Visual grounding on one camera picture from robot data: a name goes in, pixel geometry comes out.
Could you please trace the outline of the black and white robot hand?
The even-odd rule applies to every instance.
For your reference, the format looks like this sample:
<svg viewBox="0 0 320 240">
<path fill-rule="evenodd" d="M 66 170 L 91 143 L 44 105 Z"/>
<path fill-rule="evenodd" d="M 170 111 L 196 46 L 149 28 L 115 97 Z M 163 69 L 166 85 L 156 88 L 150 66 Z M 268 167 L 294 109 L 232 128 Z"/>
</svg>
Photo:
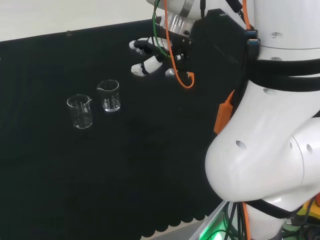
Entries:
<svg viewBox="0 0 320 240">
<path fill-rule="evenodd" d="M 179 77 L 183 80 L 191 77 L 185 66 L 192 48 L 192 40 L 188 37 L 170 32 L 167 40 L 163 33 L 161 36 L 132 40 L 129 42 L 129 48 L 142 56 L 149 56 L 144 62 L 131 67 L 131 72 L 136 76 L 144 77 L 158 71 L 164 63 L 172 64 L 172 51 Z"/>
</svg>

